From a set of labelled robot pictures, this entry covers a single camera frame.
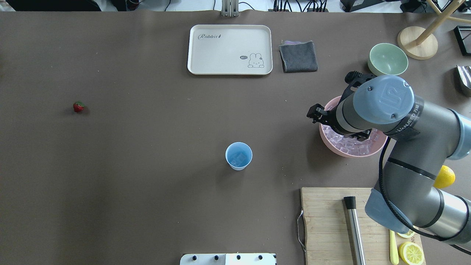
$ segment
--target wooden cutting board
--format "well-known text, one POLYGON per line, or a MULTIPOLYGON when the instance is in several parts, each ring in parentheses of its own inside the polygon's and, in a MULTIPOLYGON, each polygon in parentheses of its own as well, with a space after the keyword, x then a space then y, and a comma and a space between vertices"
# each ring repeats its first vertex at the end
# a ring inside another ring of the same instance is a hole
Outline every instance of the wooden cutting board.
MULTIPOLYGON (((343 197, 355 196, 366 264, 390 265, 389 230, 365 213, 371 188, 301 188, 306 235, 306 265, 353 265, 343 197)), ((422 246, 420 235, 405 239, 396 234, 398 247, 403 242, 422 246)), ((399 258, 399 264, 405 262, 399 258)))

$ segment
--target rabbit face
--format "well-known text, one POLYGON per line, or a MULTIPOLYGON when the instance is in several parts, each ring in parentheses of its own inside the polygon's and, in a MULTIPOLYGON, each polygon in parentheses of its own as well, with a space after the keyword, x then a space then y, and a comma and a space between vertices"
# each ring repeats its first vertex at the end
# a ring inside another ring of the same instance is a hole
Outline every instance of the rabbit face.
POLYGON ((264 68, 262 55, 259 53, 251 53, 249 60, 249 68, 264 68))

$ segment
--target strawberry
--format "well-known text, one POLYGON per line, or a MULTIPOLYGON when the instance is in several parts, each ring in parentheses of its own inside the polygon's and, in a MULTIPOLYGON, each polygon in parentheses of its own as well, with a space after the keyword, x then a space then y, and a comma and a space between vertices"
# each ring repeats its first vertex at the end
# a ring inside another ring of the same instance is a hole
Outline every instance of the strawberry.
POLYGON ((73 104, 73 110, 75 112, 81 112, 83 109, 85 108, 85 105, 80 102, 80 101, 76 101, 74 104, 73 104))

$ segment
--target black muddler tip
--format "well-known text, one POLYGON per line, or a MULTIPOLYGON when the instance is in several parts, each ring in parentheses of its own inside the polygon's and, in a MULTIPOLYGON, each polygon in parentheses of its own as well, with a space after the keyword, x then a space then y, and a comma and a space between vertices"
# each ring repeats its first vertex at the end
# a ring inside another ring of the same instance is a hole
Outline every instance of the black muddler tip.
POLYGON ((355 201, 355 196, 343 197, 343 200, 345 201, 345 206, 347 207, 347 210, 357 208, 357 202, 355 201))

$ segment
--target lemon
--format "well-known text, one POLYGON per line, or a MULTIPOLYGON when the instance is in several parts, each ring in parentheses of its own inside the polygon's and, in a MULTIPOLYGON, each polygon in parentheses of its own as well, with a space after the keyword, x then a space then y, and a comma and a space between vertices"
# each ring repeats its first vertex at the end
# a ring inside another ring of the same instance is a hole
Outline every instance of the lemon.
POLYGON ((403 237, 403 238, 411 238, 411 237, 413 237, 413 236, 415 235, 415 232, 412 231, 412 230, 409 230, 409 232, 407 232, 407 233, 405 233, 405 234, 400 234, 400 233, 398 233, 398 235, 399 235, 400 237, 403 237))
POLYGON ((402 243, 399 246, 399 256, 408 265, 421 265, 424 261, 422 248, 413 242, 402 243))
POLYGON ((437 189, 442 189, 450 186, 453 182, 455 182, 455 173, 451 168, 443 165, 433 186, 437 189))

